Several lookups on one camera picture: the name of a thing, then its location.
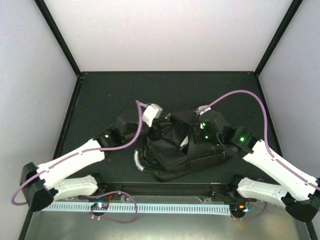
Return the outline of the green cap marker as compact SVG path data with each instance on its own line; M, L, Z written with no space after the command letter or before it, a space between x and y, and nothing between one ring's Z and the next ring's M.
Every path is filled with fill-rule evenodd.
M187 135L179 145L179 149L182 150L189 142L189 136Z

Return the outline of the black student bag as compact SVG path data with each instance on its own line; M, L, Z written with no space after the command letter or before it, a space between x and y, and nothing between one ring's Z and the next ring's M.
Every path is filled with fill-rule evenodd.
M157 124L170 124L170 131L160 140L151 140L150 129ZM217 140L212 144L194 143L193 128L201 127L194 109L163 113L152 126L138 138L133 159L138 170L152 174L159 182L219 166L232 157ZM181 150L180 143L186 136L188 144Z

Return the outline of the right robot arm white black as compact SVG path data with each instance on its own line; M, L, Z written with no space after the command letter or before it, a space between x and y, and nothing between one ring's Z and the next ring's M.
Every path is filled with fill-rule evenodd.
M296 220L311 222L320 211L320 180L298 169L244 127L230 127L223 115L208 106L195 110L195 140L208 143L223 158L238 157L262 170L276 184L242 177L228 187L228 198L262 200L282 207Z

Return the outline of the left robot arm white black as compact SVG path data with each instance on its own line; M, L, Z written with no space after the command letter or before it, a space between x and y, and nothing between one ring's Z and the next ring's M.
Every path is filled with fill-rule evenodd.
M29 210L38 212L55 201L75 196L103 199L108 192L97 174L70 176L85 167L103 161L111 152L123 150L149 134L165 118L143 113L138 121L118 117L99 137L88 140L75 150L46 163L27 163L22 168L20 191Z

